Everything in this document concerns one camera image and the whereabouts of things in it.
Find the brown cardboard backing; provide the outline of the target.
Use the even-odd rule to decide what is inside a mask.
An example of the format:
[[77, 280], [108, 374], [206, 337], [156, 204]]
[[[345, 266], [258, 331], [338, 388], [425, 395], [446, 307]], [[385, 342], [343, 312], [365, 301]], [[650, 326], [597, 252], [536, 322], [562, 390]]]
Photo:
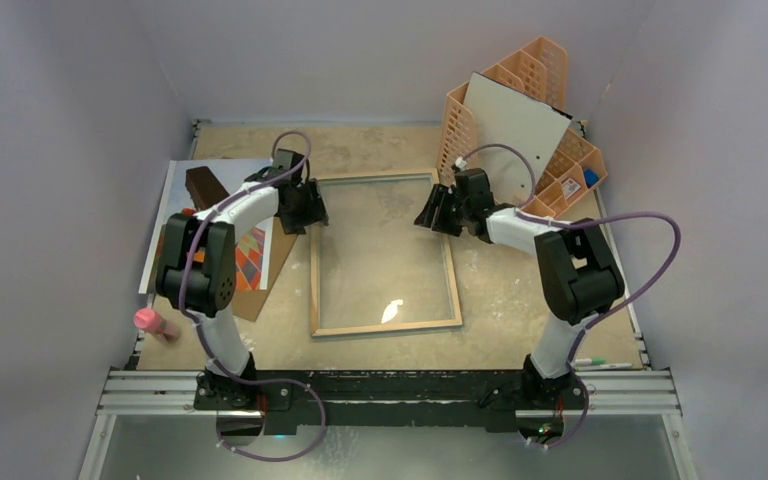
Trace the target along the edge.
[[231, 300], [235, 317], [257, 321], [297, 238], [284, 232], [278, 218], [260, 222], [239, 238], [234, 248], [236, 287]]

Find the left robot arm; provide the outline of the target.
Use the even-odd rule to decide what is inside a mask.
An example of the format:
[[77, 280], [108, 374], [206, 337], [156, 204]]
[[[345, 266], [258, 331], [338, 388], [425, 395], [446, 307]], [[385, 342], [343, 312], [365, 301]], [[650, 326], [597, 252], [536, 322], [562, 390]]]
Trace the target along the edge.
[[236, 248], [244, 232], [262, 221], [284, 234], [303, 235], [328, 215], [309, 157], [276, 148], [270, 165], [249, 175], [234, 193], [196, 214], [176, 213], [165, 225], [155, 291], [193, 324], [206, 354], [199, 386], [207, 399], [244, 409], [257, 399], [255, 362], [232, 312], [238, 283]]

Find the hot air balloon photo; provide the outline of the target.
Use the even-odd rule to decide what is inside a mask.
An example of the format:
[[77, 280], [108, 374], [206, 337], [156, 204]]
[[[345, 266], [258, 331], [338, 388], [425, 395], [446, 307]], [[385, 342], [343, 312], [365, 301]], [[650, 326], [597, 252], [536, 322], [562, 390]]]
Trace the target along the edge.
[[[202, 211], [214, 211], [214, 222], [229, 222], [232, 207], [219, 209], [218, 204], [236, 193], [251, 181], [250, 177], [272, 161], [267, 158], [231, 158], [207, 160], [173, 160], [169, 163], [161, 193], [154, 229], [151, 236], [151, 246], [146, 257], [142, 277], [138, 286], [140, 294], [155, 291], [157, 262], [162, 253], [165, 226], [174, 214], [189, 214], [202, 218]], [[234, 224], [234, 231], [239, 238], [253, 227], [273, 217], [261, 216], [258, 223], [249, 220], [248, 229], [241, 229], [241, 224]]]

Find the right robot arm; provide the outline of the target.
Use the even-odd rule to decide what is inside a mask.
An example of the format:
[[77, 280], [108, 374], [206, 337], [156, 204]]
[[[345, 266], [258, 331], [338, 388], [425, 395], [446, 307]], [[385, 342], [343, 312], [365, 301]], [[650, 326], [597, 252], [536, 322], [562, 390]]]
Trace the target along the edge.
[[487, 244], [531, 255], [537, 262], [548, 320], [521, 373], [524, 399], [544, 407], [571, 382], [572, 356], [587, 322], [607, 313], [625, 282], [602, 230], [589, 218], [556, 223], [496, 202], [484, 170], [459, 171], [451, 186], [433, 185], [415, 225], [454, 237], [468, 231]]

